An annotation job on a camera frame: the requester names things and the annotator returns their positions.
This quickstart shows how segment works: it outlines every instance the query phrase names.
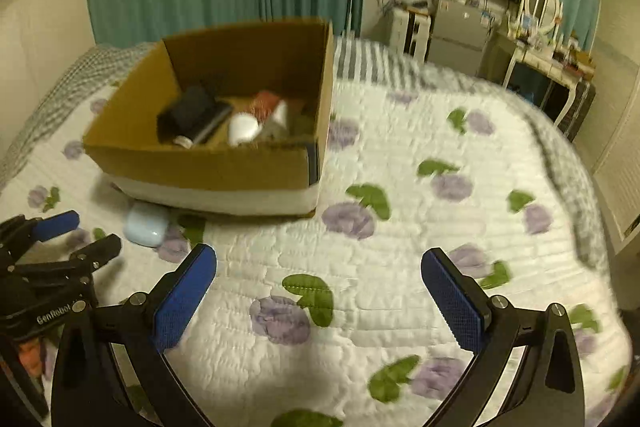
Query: white headboard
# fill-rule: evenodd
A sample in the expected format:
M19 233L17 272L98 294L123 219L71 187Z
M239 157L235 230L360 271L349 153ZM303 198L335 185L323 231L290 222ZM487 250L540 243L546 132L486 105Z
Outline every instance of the white headboard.
M86 0L0 0L0 158L60 75L94 45Z

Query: bed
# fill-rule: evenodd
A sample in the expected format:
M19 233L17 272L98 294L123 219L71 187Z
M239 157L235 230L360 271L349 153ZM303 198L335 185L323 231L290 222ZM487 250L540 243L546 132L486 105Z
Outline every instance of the bed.
M25 262L65 259L101 233L122 235L130 200L83 153L81 137L149 49L92 48L14 140L0 169L0 221L67 209L81 216L82 230L39 245ZM203 240L216 250L218 273L166 355L215 425L418 426L471 359L420 279L422 253L441 247L489 295L567 307L587 422L597 425L620 391L631 346L593 187L572 147L516 95L375 42L337 39L334 75L313 217L238 221L175 210L162 246L124 241L118 261L97 272L100 302L150 290ZM481 421L499 409L520 355Z

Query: blue gripper pad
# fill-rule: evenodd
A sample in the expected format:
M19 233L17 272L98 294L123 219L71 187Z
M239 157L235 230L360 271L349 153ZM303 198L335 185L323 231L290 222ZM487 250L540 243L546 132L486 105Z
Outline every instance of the blue gripper pad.
M436 250L442 252L439 248L432 248L422 256L420 264L422 281L427 286L460 347L472 351L476 355L484 345L482 316L470 302L459 282L456 281L456 277L460 281L462 274L449 261L453 267L452 270L457 272L452 274L438 259Z
M38 221L31 230L31 238L44 243L66 232L75 230L80 225L78 213L70 210L57 216Z
M175 347L187 324L216 275L216 252L208 245L197 245L180 267L169 274L172 287L153 315L152 338L162 353Z

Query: cardboard box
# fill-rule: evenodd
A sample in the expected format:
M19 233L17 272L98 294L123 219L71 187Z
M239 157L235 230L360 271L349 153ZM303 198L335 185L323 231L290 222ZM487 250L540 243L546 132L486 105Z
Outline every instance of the cardboard box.
M166 38L130 73L84 136L86 153L134 198L236 215L316 207L333 88L330 23L295 19L208 28ZM156 117L179 93L212 82L246 107L263 89L305 105L308 134L231 148L226 124L190 150L162 144Z

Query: white floral bedspread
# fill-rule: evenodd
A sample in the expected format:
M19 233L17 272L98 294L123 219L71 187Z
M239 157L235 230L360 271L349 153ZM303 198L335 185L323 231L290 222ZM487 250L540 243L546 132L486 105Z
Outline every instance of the white floral bedspread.
M115 89L36 145L0 196L0 220L81 216L82 230L34 248L31 261L63 259L101 233L122 237L130 200L79 142ZM529 124L492 96L353 82L336 82L333 112L313 218L241 225L176 212L158 251L124 241L97 272L100 301L149 291L203 239L218 273L166 355L217 427L417 427L471 360L420 278L422 254L441 247L489 295L565 305L594 425L626 375L630 343L607 280L577 260ZM481 420L496 414L520 354Z

